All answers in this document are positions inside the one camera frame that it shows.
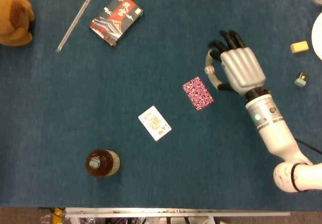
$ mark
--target white plate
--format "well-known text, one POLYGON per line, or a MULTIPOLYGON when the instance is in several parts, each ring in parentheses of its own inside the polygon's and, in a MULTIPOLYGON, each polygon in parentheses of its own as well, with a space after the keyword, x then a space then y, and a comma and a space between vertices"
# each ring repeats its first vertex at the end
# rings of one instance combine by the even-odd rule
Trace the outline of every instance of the white plate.
POLYGON ((322 13, 320 13, 313 24, 312 45, 315 53, 322 60, 322 13))

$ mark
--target yellow sponge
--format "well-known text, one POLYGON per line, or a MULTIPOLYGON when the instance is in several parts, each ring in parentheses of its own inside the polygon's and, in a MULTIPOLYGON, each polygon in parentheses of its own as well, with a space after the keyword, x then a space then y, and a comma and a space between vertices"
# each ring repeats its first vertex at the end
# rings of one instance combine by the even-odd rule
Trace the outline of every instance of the yellow sponge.
POLYGON ((292 50, 293 54, 298 53, 298 52, 302 52, 302 51, 306 51, 306 50, 308 50, 308 44, 306 41, 291 44, 291 50, 292 50))

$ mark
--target yellow object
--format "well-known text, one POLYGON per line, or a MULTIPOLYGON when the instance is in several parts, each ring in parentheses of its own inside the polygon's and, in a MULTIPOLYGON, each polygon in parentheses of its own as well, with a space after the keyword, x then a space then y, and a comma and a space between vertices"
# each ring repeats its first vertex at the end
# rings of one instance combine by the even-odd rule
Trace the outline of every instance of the yellow object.
POLYGON ((306 51, 306 50, 308 50, 308 44, 306 41, 291 44, 291 50, 292 50, 293 54, 298 53, 298 52, 302 52, 302 51, 306 51))
POLYGON ((0 44, 19 46, 32 40, 29 22, 35 19, 27 0, 0 0, 0 44))
POLYGON ((52 224, 62 224, 62 209, 55 208, 51 223, 52 224))

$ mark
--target white playing card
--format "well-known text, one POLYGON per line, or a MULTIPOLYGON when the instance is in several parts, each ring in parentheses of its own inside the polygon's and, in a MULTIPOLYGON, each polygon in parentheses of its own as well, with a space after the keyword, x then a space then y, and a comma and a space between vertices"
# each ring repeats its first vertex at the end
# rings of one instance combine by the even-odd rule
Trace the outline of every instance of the white playing card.
POLYGON ((170 132, 171 127, 161 116, 155 106, 150 107, 139 116, 146 130, 151 134, 155 141, 170 132))

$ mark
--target green indicator light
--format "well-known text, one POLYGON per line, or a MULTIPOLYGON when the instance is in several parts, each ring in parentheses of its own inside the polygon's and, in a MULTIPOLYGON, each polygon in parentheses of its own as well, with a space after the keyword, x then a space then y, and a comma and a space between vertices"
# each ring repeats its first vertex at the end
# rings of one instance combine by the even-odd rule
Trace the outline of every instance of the green indicator light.
POLYGON ((255 114, 255 119, 256 119, 257 121, 259 121, 259 120, 261 119, 260 114, 255 114))

